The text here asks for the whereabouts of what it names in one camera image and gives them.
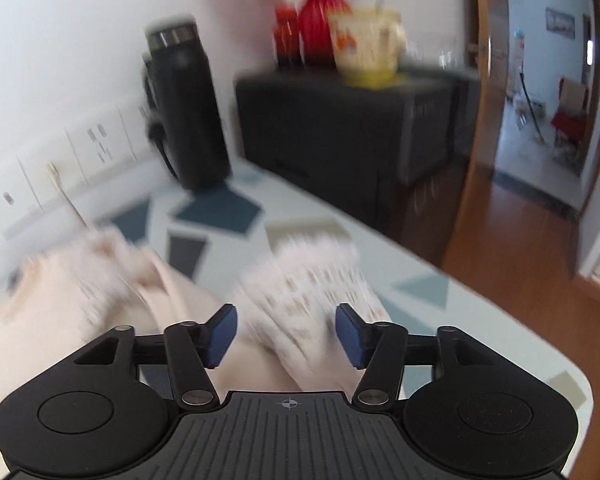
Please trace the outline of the cream lace-trimmed garment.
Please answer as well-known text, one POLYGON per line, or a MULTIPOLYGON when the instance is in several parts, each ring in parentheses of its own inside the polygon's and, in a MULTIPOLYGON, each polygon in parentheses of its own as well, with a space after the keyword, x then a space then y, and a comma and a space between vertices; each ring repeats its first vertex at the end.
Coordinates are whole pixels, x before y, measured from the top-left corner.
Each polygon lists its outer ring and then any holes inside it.
MULTIPOLYGON (((354 393, 361 372, 335 333, 348 304, 366 322, 388 313, 358 266, 358 252, 330 236, 286 240, 259 260, 228 297, 238 331, 210 377, 232 390, 354 393)), ((0 302, 0 402, 22 384, 117 325, 141 335, 206 322, 221 300, 154 252, 98 231, 29 259, 0 302)), ((7 468, 0 453, 0 478, 7 468)))

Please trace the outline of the geometric patterned tablecloth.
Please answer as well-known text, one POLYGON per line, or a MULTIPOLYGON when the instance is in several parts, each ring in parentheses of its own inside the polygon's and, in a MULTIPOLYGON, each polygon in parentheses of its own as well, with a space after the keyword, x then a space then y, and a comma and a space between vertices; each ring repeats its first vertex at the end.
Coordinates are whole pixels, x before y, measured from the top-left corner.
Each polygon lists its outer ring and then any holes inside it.
POLYGON ((0 304, 0 479, 560 479, 591 391, 467 290, 276 177, 148 200, 0 304))

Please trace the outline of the black cabinet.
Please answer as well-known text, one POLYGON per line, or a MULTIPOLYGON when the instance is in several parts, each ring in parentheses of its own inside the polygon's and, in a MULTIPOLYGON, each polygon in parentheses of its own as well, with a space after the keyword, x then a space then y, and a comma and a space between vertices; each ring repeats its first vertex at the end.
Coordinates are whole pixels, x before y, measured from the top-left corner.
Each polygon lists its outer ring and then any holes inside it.
POLYGON ((445 70, 386 88, 333 73, 235 84, 246 159, 440 266, 474 144, 480 84, 445 70))

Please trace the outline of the black power plug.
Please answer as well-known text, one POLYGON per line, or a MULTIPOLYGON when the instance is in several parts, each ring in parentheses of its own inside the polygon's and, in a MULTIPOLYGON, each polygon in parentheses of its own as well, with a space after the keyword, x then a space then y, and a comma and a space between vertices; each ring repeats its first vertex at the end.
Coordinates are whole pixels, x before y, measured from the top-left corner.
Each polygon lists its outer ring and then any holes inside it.
POLYGON ((147 139, 157 149, 164 166, 170 172, 171 176, 175 180, 178 180, 178 175, 174 167, 172 166, 168 153, 166 152, 166 129, 163 127, 162 122, 158 119, 150 118, 147 124, 147 139))

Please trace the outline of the black thermos bottle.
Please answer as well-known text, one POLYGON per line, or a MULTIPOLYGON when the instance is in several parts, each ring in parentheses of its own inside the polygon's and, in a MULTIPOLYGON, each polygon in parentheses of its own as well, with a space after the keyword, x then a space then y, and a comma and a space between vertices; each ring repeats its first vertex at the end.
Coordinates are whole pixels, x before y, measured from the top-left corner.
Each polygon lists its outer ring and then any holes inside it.
POLYGON ((230 175, 230 159, 195 19, 170 18, 146 28, 145 37, 149 119, 158 119, 166 129, 166 152, 178 182, 190 192, 223 183, 230 175))

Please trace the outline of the red chair in background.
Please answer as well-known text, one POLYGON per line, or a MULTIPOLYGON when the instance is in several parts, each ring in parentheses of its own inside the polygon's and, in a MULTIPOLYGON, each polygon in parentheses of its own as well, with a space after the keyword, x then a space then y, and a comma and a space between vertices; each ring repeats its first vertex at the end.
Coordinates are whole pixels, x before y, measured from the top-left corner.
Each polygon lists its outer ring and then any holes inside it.
POLYGON ((570 143, 576 148, 584 139, 588 123, 588 87, 562 77, 558 84, 558 107, 550 121, 555 145, 570 143))

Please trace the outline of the yellow floral mug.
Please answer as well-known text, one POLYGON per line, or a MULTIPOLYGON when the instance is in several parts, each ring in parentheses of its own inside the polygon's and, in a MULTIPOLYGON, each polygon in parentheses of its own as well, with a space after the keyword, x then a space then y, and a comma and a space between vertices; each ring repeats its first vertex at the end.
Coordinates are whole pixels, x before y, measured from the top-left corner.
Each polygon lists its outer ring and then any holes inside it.
POLYGON ((406 48, 400 13, 377 8, 333 10, 327 21, 337 70, 349 84, 382 88, 396 82, 406 48))

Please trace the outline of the white wall socket panel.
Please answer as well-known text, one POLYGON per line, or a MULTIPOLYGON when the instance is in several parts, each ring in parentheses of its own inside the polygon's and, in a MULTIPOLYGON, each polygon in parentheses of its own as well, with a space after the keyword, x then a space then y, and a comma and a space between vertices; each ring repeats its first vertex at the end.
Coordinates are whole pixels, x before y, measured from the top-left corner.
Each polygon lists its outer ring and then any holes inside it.
POLYGON ((59 204, 148 158, 149 105, 138 96, 54 132, 0 167, 0 233, 11 236, 59 204))

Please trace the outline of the wooden door frame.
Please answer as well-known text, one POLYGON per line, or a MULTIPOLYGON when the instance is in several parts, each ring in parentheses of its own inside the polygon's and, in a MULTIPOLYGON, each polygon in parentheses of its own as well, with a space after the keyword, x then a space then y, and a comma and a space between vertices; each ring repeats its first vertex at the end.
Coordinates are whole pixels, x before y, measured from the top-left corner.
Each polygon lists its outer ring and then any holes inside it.
POLYGON ((508 0, 465 0, 466 60, 474 76, 465 76, 455 96, 462 128, 444 175, 444 197, 450 201, 448 239, 440 256, 445 266, 456 240, 475 229, 470 208, 478 187, 490 181, 500 142, 508 75, 508 0))

